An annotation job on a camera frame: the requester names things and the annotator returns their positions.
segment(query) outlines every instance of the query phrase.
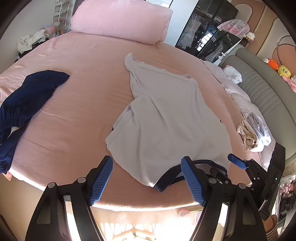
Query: spongebob plush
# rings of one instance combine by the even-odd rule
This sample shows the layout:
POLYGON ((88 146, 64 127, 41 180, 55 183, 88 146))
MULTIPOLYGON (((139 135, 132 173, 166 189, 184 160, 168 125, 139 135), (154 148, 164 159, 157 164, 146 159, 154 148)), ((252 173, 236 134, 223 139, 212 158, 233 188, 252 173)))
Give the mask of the spongebob plush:
POLYGON ((291 72, 283 65, 281 65, 278 69, 278 74, 280 76, 284 76, 286 78, 291 78, 291 72))

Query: pink blanket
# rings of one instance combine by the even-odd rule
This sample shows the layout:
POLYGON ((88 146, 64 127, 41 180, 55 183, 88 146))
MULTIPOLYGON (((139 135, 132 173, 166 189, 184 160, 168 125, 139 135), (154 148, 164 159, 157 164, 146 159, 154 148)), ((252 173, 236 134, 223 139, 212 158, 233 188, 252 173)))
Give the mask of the pink blanket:
MULTIPOLYGON (((133 100, 124 58, 132 53, 138 61, 174 74, 190 74, 209 108, 225 124, 233 153, 255 159, 236 132, 242 115, 212 73, 196 57, 165 43, 145 45, 130 40, 70 32, 53 38, 0 75, 0 101, 21 86, 25 77, 46 69, 70 75, 53 97, 32 118, 23 134, 10 172, 40 188, 49 182, 74 182, 97 167, 109 155, 105 139, 112 125, 133 100)), ((249 184, 245 171, 230 165, 233 183, 249 184)), ((114 210, 165 209, 193 204, 185 181, 163 193, 133 179, 117 163, 97 204, 114 210)))

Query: pile of clothes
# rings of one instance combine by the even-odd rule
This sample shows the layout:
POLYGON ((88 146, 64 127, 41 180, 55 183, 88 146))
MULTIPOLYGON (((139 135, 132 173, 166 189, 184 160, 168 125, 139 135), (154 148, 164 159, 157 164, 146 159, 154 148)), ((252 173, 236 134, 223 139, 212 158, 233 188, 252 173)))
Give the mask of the pile of clothes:
POLYGON ((271 137, 266 125, 253 112, 247 116, 246 120, 242 120, 237 132, 242 136, 244 146, 248 151, 261 152, 264 146, 271 143, 271 137))
POLYGON ((48 27, 37 31, 32 37, 30 35, 20 37, 17 41, 17 50, 20 54, 23 54, 25 51, 31 50, 32 46, 36 43, 44 42, 52 33, 55 32, 55 26, 48 27))
POLYGON ((32 116, 69 77, 54 70, 30 74, 3 101, 0 107, 0 173, 7 174, 10 169, 17 144, 32 116))

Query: pink plush toy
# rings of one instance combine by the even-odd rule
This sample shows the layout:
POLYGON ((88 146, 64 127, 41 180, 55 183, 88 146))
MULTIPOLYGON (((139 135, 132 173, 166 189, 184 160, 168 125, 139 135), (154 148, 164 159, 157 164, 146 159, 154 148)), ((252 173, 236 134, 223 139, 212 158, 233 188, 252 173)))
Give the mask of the pink plush toy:
POLYGON ((291 90, 296 93, 296 84, 287 77, 282 76, 282 78, 288 83, 288 85, 291 87, 291 90))

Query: black mount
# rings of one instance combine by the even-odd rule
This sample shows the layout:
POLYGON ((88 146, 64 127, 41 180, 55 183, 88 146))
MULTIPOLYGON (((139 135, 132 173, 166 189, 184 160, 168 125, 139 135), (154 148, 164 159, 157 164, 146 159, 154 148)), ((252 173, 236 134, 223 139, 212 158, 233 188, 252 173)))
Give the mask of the black mount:
MULTIPOLYGON (((205 205, 190 241, 213 239, 222 203, 228 205, 222 241, 267 240, 262 220, 266 220, 271 214, 276 190, 285 168, 285 148, 276 143, 267 172, 253 159, 243 161, 233 154, 228 158, 245 169, 252 184, 250 187, 243 183, 234 185, 214 167, 210 169, 211 176, 194 171, 202 186, 205 205)), ((185 159, 194 170, 191 159, 185 159)))
MULTIPOLYGON (((228 177, 214 167, 210 170, 211 175, 207 175, 196 168, 189 157, 184 157, 199 182, 204 199, 204 209, 190 241, 212 241, 222 203, 228 205, 222 241, 267 240, 262 219, 266 220, 270 216, 274 204, 274 196, 285 167, 285 148, 276 143, 267 172, 252 159, 243 161, 233 154, 228 158, 246 170, 252 181, 250 187, 242 183, 232 184, 228 177)), ((33 213, 25 241, 71 241, 65 201, 72 202, 81 241, 105 240, 91 213, 90 200, 96 192, 94 183, 98 182, 104 166, 110 160, 109 156, 105 156, 97 168, 72 184, 58 186, 49 183, 33 213)))

